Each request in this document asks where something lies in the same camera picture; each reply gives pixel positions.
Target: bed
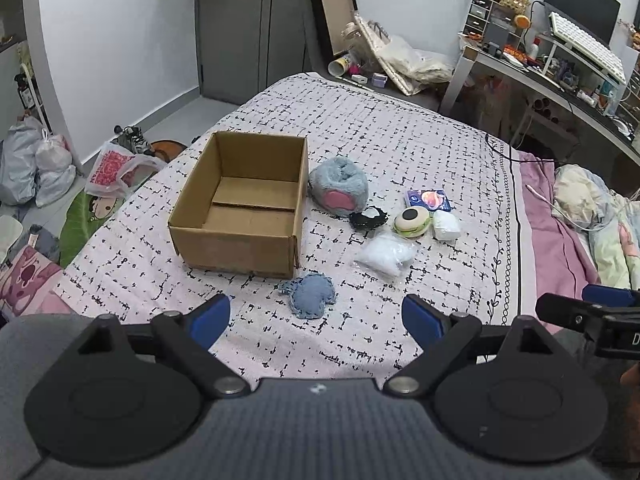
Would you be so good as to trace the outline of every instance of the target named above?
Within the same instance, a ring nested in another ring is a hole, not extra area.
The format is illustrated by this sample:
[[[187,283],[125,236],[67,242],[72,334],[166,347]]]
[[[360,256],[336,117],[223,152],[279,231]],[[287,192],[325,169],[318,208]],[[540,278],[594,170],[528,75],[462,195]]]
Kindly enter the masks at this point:
[[[168,216],[217,130],[306,136],[310,169],[348,156],[369,177],[369,203],[392,216],[404,207],[406,189],[442,187],[463,235],[454,246],[420,238],[410,269],[390,282],[353,263],[373,233],[355,232],[307,199],[298,275],[317,270],[331,277],[337,302],[322,319],[297,319],[276,290],[279,280],[193,270],[175,253]],[[313,73],[290,76],[223,118],[140,188],[65,269],[56,293],[79,314],[111,312],[136,323],[163,310],[186,312],[223,292],[232,319],[212,351],[248,380],[368,375],[382,381],[420,351],[401,322],[408,293],[445,313],[509,324],[533,314],[542,292],[577,296],[594,279],[575,234],[524,188],[549,194],[553,165],[510,158],[534,160],[408,102]]]

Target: open cardboard box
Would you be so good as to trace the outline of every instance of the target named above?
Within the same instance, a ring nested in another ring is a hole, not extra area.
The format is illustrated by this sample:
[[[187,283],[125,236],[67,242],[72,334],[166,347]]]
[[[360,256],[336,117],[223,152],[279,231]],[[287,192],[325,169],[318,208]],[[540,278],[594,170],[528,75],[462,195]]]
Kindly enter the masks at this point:
[[[214,133],[169,217],[191,267],[292,278],[308,179],[304,137]]]

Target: white keyboard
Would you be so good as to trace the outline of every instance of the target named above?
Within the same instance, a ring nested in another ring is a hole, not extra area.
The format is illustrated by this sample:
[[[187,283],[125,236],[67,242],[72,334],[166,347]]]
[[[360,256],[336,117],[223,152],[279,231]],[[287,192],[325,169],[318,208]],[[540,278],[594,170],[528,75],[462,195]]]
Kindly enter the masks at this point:
[[[552,12],[550,17],[554,36],[571,43],[572,46],[591,59],[596,65],[609,72],[613,79],[623,85],[626,84],[625,72],[618,56],[588,32],[560,16],[557,12]]]

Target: gray door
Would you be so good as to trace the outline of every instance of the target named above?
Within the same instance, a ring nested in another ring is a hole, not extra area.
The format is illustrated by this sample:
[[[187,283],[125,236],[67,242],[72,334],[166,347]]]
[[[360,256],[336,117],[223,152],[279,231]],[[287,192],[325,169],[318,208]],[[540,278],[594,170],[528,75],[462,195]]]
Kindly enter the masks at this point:
[[[243,104],[259,92],[262,0],[199,0],[202,95]]]
[[[303,71],[302,0],[271,0],[266,86]]]

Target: blue plush toy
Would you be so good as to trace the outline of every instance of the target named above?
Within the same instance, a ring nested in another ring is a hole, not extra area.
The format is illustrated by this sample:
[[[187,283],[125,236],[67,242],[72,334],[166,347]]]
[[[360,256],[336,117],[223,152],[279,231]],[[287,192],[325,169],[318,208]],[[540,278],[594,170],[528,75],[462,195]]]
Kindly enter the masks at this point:
[[[322,317],[324,306],[335,303],[335,290],[331,278],[315,271],[303,278],[284,282],[278,287],[278,291],[289,295],[291,311],[300,319]]]
[[[369,199],[367,175],[345,156],[330,158],[311,171],[309,186],[313,199],[337,216],[361,212]]]

